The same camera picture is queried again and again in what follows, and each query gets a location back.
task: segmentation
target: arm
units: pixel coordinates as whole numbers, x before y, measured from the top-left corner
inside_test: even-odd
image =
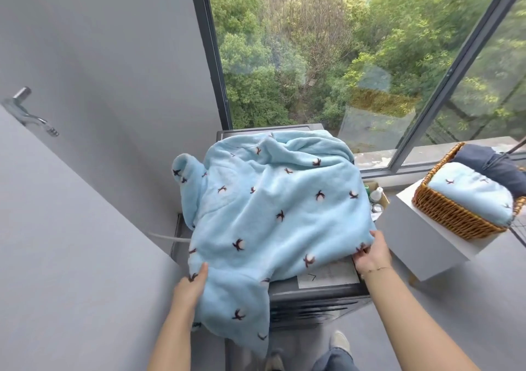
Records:
[[[371,248],[353,255],[404,371],[480,371],[431,318],[391,267],[380,231]]]
[[[175,287],[170,313],[155,343],[148,371],[190,371],[190,330],[207,275],[208,265],[203,263],[193,282],[185,277]]]

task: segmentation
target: hand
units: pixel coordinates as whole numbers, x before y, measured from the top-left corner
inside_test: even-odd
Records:
[[[391,252],[387,248],[382,231],[370,231],[375,241],[370,247],[352,255],[356,271],[365,276],[379,268],[391,267]]]
[[[176,311],[193,311],[205,289],[207,277],[208,263],[205,262],[201,265],[199,273],[194,278],[183,277],[174,288],[174,298],[171,302],[172,308],[176,309]]]

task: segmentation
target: sneaker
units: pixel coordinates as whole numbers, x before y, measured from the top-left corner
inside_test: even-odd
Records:
[[[332,349],[334,347],[339,347],[351,354],[351,345],[349,345],[349,341],[347,341],[347,338],[345,338],[344,333],[341,331],[335,331],[330,337],[329,348]]]
[[[279,354],[274,353],[267,358],[265,363],[265,371],[285,371],[283,360]]]

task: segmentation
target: wicker basket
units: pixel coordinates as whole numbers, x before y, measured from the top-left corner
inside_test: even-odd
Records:
[[[508,228],[496,226],[484,220],[482,217],[464,209],[456,202],[446,198],[428,186],[431,177],[433,177],[445,163],[449,162],[464,144],[464,142],[460,142],[455,145],[455,147],[431,169],[424,177],[422,184],[420,184],[415,191],[412,202],[414,206],[423,213],[464,239],[485,238],[492,234],[503,233]],[[513,215],[518,215],[525,203],[526,197],[521,196],[517,198],[513,204]]]

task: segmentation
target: plastic bottle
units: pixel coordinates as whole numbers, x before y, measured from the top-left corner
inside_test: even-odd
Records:
[[[371,195],[369,198],[371,198],[372,202],[378,202],[382,199],[382,194],[384,193],[384,189],[382,187],[378,187],[373,192],[371,192]]]

